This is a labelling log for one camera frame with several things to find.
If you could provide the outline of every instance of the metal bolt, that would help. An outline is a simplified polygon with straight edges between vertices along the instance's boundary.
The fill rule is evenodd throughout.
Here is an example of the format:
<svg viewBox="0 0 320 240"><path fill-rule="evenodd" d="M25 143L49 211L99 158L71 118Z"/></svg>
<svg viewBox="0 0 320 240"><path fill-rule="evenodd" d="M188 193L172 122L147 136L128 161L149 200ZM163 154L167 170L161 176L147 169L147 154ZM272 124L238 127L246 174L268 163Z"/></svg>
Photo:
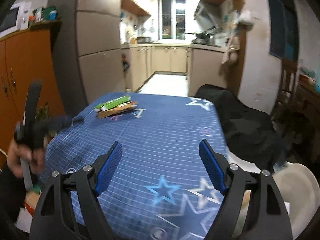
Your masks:
<svg viewBox="0 0 320 240"><path fill-rule="evenodd" d="M59 171L53 171L51 175L52 177L57 177L59 175Z"/></svg>
<svg viewBox="0 0 320 240"><path fill-rule="evenodd" d="M264 176L268 177L268 176L270 175L270 172L267 171L267 170L263 170L263 171L262 171L262 174L263 174Z"/></svg>
<svg viewBox="0 0 320 240"><path fill-rule="evenodd" d="M92 169L91 165L86 165L86 166L83 167L83 170L86 171L86 172L91 171L91 169Z"/></svg>
<svg viewBox="0 0 320 240"><path fill-rule="evenodd" d="M239 169L239 166L237 165L237 164L234 164L234 163L232 163L232 164L230 164L230 169L232 169L233 171L236 171L237 169Z"/></svg>

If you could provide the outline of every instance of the orange cabinet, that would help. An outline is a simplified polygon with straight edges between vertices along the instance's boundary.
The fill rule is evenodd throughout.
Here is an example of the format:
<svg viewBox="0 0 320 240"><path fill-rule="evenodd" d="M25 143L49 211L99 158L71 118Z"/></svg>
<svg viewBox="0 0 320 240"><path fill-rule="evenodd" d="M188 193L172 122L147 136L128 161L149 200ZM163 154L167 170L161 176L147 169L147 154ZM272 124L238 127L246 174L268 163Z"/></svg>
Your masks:
<svg viewBox="0 0 320 240"><path fill-rule="evenodd" d="M0 41L0 78L0 148L7 152L15 124L23 118L31 82L42 82L38 108L48 102L50 116L65 114L52 66L50 30L4 37Z"/></svg>

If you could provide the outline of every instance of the chair backrest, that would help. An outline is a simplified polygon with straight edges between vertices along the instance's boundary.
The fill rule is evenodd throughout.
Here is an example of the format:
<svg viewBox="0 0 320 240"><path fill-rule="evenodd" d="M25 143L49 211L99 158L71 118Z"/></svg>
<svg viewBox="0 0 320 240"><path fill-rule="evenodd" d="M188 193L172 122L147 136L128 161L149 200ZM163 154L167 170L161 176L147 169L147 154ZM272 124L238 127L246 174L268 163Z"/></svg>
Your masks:
<svg viewBox="0 0 320 240"><path fill-rule="evenodd" d="M279 93L286 92L293 94L298 64L295 61L282 59L282 70Z"/></svg>

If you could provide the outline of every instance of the kitchen floor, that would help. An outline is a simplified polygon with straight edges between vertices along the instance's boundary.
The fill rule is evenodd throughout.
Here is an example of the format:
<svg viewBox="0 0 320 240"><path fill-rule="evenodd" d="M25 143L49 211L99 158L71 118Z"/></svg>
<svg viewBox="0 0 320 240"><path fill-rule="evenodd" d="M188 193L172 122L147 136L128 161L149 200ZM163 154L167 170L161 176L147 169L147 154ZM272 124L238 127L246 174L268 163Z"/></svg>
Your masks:
<svg viewBox="0 0 320 240"><path fill-rule="evenodd" d="M187 97L188 81L184 75L154 74L139 93Z"/></svg>

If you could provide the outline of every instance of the kitchen counter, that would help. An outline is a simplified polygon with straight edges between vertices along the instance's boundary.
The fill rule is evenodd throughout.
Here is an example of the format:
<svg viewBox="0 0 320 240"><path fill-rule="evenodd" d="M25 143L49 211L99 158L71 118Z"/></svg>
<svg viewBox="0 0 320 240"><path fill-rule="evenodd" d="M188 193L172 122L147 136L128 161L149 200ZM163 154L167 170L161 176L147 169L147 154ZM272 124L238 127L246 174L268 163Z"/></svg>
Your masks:
<svg viewBox="0 0 320 240"><path fill-rule="evenodd" d="M162 47L185 47L192 49L205 49L212 50L217 52L226 52L227 48L220 48L215 46L208 46L202 44L187 44L187 43L141 43L141 44L122 44L120 46L121 49L129 49L129 48L139 48L139 47L154 47L154 46L162 46Z"/></svg>

